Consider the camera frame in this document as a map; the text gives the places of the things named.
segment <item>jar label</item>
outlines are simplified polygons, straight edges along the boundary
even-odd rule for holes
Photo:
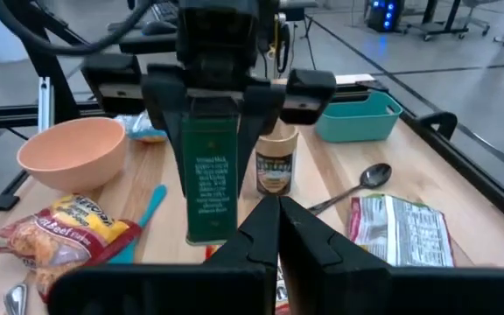
[[[283,195],[291,191],[293,154],[266,157],[255,154],[256,187],[260,193]]]

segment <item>teal plastic bin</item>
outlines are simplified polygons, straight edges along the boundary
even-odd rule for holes
[[[384,140],[401,113],[400,104],[387,93],[374,91],[366,101],[330,103],[315,128],[331,143]]]

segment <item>silver spoon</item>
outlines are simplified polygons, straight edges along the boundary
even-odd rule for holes
[[[27,287],[19,283],[5,294],[3,303],[8,315],[25,315]]]
[[[336,197],[319,203],[316,206],[311,206],[307,210],[312,212],[314,215],[319,215],[327,208],[337,204],[347,198],[350,194],[360,189],[375,189],[384,185],[387,181],[389,181],[390,176],[392,176],[392,167],[390,165],[386,163],[372,165],[360,175],[359,184],[357,186],[350,188]]]

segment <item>plastic package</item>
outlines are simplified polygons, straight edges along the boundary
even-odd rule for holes
[[[166,141],[166,132],[153,128],[146,110],[135,116],[118,115],[115,119],[123,125],[130,139],[150,144]]]
[[[0,254],[13,254],[35,270],[46,301],[63,274],[106,262],[140,234],[136,223],[114,220],[91,199],[74,194],[0,229]]]
[[[453,267],[445,217],[388,195],[352,198],[349,239],[392,266]]]

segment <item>white label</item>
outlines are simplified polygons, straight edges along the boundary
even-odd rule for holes
[[[277,287],[276,302],[286,302],[289,299],[287,288],[285,287],[284,272],[281,270],[281,262],[277,258]]]
[[[199,204],[198,214],[218,214],[228,211],[227,196],[228,162],[225,157],[197,157]]]

